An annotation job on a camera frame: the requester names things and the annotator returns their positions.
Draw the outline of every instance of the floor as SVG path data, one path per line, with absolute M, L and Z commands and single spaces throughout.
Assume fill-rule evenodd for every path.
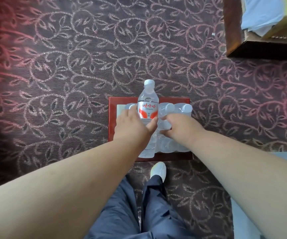
M 108 97 L 190 97 L 206 129 L 287 151 L 287 61 L 225 57 L 222 0 L 0 0 L 0 184 L 107 141 Z M 152 163 L 130 170 L 138 195 Z M 169 201 L 201 238 L 233 238 L 228 193 L 168 162 Z

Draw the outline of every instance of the sneaker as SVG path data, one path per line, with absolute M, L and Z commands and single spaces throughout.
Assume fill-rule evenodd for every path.
M 159 175 L 162 178 L 162 182 L 165 181 L 165 175 L 167 172 L 167 168 L 164 162 L 156 163 L 150 170 L 150 178 L 154 175 Z

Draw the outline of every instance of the leg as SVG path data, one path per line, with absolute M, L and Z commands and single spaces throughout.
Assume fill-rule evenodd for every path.
M 85 239 L 133 238 L 140 233 L 135 193 L 123 178 Z
M 196 238 L 166 199 L 165 186 L 159 175 L 153 175 L 143 190 L 142 232 L 153 238 Z

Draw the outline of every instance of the forearm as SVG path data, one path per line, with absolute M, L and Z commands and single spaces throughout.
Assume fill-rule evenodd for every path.
M 0 238 L 82 238 L 140 152 L 112 141 L 0 186 Z
M 287 238 L 287 161 L 214 132 L 191 146 L 267 238 Z

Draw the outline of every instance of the red tray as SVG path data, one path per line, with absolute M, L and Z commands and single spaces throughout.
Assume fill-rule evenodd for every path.
M 109 97 L 109 117 L 108 117 L 108 141 L 114 139 L 116 118 L 117 118 L 117 105 L 126 105 L 128 103 L 137 103 L 138 97 Z M 190 104 L 189 98 L 172 98 L 172 97 L 159 97 L 159 102 L 170 102 L 173 104 L 177 103 L 188 103 Z M 153 158 L 137 158 L 136 162 L 143 161 L 171 161 L 171 160 L 190 160 L 193 159 L 192 152 L 186 153 L 156 153 Z

